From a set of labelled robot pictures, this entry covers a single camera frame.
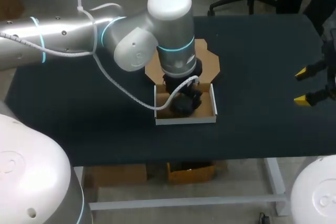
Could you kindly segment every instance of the robotic arm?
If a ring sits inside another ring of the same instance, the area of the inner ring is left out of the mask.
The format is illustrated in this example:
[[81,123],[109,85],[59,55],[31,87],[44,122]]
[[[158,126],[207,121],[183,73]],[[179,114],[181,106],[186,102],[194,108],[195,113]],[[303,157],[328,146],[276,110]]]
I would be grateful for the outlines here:
[[[171,97],[155,108],[120,87],[102,67],[96,48],[105,48],[125,71],[144,67],[157,49]],[[149,109],[190,115],[200,105],[193,88],[202,73],[195,55],[191,0],[148,0],[147,10],[125,17],[121,6],[105,4],[49,18],[0,23],[0,70],[55,57],[93,55],[104,75]],[[297,223],[334,223],[336,158],[308,166],[292,192]],[[91,211],[66,153],[49,137],[18,121],[0,103],[0,223],[92,224]]]
[[[44,63],[59,56],[93,54],[111,82],[149,109],[165,109],[173,101],[173,112],[189,116],[201,104],[202,93],[190,85],[202,73],[202,63],[195,55],[191,0],[148,0],[147,10],[130,17],[125,17],[117,4],[89,11],[79,5],[76,11],[64,16],[9,20],[0,24],[0,31],[0,70]],[[167,103],[155,108],[125,91],[103,69],[95,55],[97,47],[111,53],[125,71],[143,68],[157,49],[166,89],[171,94]]]

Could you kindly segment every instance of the silver arm segment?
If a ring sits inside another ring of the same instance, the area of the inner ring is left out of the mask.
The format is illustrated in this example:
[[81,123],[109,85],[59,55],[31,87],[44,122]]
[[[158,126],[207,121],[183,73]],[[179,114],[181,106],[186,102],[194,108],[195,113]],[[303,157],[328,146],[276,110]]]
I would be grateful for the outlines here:
[[[117,64],[126,71],[144,67],[158,49],[161,67],[168,76],[188,76],[196,66],[191,0],[185,0],[180,6],[174,4],[177,9],[174,5],[167,4],[168,8],[159,5],[160,2],[149,0],[147,10],[129,17],[124,16],[122,7],[117,4],[105,4],[89,10],[98,30],[98,47],[107,48]],[[92,20],[77,9],[59,16],[29,17],[0,23],[2,33],[66,53],[92,52],[94,28]],[[54,57],[0,38],[0,70],[32,62],[43,63]]]

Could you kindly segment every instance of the gray floor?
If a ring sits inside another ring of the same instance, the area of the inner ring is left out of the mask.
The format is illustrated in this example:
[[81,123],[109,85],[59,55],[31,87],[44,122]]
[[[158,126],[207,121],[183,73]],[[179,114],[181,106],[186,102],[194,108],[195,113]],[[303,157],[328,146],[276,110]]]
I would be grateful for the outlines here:
[[[279,166],[288,186],[303,162],[303,157],[279,158]],[[168,185],[164,175],[156,175],[144,185],[100,188],[99,201],[160,199],[179,197],[252,196],[269,194],[270,186],[262,159],[229,160],[228,171],[218,171],[208,183]],[[291,216],[276,217],[273,204],[167,207],[97,211],[94,224],[108,223],[233,223],[257,224],[260,212],[270,215],[273,224],[292,224]]]
[[[75,9],[77,0],[23,0],[26,6],[24,16],[56,15]],[[217,0],[193,0],[194,15],[206,15],[209,4]],[[82,0],[87,9],[104,3],[119,3],[127,14],[141,10],[147,0]],[[302,8],[309,3],[304,0]],[[217,15],[246,15],[246,2],[238,2],[220,7]],[[275,10],[267,5],[256,3],[255,13],[274,13]],[[328,21],[334,26],[334,18]],[[0,99],[4,99],[15,70],[0,72]],[[302,158],[280,158],[280,169],[285,182],[290,183]],[[202,197],[202,196],[242,196],[269,193],[269,185],[265,178],[263,162],[258,159],[228,161],[229,170],[220,172],[215,180],[199,185],[169,186],[162,180],[153,179],[146,185],[101,188],[100,201],[155,199],[163,197]],[[136,210],[99,211],[95,224],[108,223],[239,223],[256,224],[260,211],[272,216],[274,224],[292,223],[291,217],[275,217],[271,204],[243,204],[199,207],[170,207]]]

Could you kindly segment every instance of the white cable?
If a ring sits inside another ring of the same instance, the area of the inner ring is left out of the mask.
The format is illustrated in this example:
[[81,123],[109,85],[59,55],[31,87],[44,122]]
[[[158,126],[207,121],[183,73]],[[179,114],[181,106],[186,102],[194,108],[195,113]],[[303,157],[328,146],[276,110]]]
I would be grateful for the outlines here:
[[104,67],[102,66],[100,60],[98,59],[98,57],[96,55],[93,55],[94,59],[96,60],[96,63],[100,69],[100,71],[105,75],[105,77],[112,82],[118,89],[120,89],[122,92],[124,92],[125,94],[127,94],[130,98],[132,98],[134,101],[136,101],[137,103],[139,103],[140,105],[146,107],[147,109],[150,110],[164,110],[165,108],[168,107],[168,105],[171,103],[172,99],[174,98],[174,96],[179,92],[179,90],[181,88],[183,88],[185,85],[187,85],[189,82],[196,80],[196,82],[198,82],[198,76],[191,76],[188,79],[186,79],[184,82],[182,82],[174,91],[173,93],[169,96],[168,100],[166,101],[166,103],[164,105],[162,105],[161,107],[153,107],[150,106],[142,101],[140,101],[138,98],[134,97],[132,94],[130,94],[126,89],[124,89],[122,86],[120,86],[115,80],[113,80],[109,74],[105,71]]
[[80,57],[80,56],[86,56],[86,55],[91,55],[92,52],[58,52],[58,51],[53,51],[44,47],[40,47],[37,44],[31,43],[28,40],[20,39],[16,36],[0,32],[0,37],[5,38],[5,39],[10,39],[12,41],[18,42],[22,45],[28,46],[28,47],[33,47],[37,50],[40,50],[42,52],[45,52],[50,55],[55,55],[55,56],[60,56],[60,57]]

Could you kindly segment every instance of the black tabletop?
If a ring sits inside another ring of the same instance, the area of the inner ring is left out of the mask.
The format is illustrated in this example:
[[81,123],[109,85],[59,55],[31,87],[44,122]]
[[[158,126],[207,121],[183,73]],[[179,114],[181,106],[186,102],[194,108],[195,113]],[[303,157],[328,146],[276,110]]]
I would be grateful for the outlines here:
[[[6,102],[26,125],[50,136],[75,166],[336,153],[336,103],[299,107],[293,99],[324,87],[326,74],[294,75],[321,58],[321,40],[301,15],[196,17],[196,38],[219,56],[215,124],[155,126],[92,57],[17,69]],[[144,71],[124,72],[104,51],[108,73],[153,104]]]

